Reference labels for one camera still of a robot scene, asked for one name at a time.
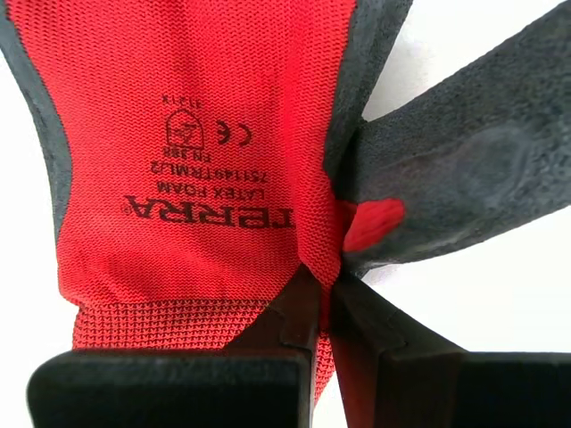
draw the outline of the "textured rubber surface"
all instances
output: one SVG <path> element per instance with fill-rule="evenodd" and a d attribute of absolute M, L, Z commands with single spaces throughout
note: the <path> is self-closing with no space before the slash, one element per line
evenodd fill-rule
<path fill-rule="evenodd" d="M 354 268 L 427 259 L 571 203 L 571 2 L 440 85 L 362 126 L 336 181 L 406 216 Z"/>
<path fill-rule="evenodd" d="M 57 239 L 70 199 L 70 147 L 44 82 L 29 60 L 16 28 L 8 20 L 4 0 L 0 0 L 0 50 L 20 86 L 36 125 L 50 181 Z"/>

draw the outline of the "work glove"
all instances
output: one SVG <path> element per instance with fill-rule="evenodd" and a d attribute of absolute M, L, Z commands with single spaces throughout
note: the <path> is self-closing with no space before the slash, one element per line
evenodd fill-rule
<path fill-rule="evenodd" d="M 52 190 L 75 349 L 220 349 L 301 264 L 328 293 L 571 201 L 558 6 L 387 116 L 410 0 L 0 2 Z"/>

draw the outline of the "black latex foam coating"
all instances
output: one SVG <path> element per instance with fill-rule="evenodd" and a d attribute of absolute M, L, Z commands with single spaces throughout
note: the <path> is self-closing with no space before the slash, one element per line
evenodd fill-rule
<path fill-rule="evenodd" d="M 339 199 L 401 199 L 357 269 L 460 250 L 571 203 L 571 1 L 397 111 L 363 125 Z"/>

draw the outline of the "red knit fabric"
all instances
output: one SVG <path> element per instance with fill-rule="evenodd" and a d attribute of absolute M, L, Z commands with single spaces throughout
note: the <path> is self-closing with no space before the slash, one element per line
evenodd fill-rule
<path fill-rule="evenodd" d="M 219 348 L 301 262 L 327 309 L 343 231 L 322 162 L 353 8 L 8 1 L 70 145 L 76 347 Z"/>

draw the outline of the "safety certification symbol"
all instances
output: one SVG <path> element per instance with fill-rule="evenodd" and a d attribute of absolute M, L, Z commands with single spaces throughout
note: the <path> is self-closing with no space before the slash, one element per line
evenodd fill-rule
<path fill-rule="evenodd" d="M 190 111 L 177 110 L 167 118 L 167 143 L 176 147 L 202 150 L 204 148 L 203 125 Z"/>

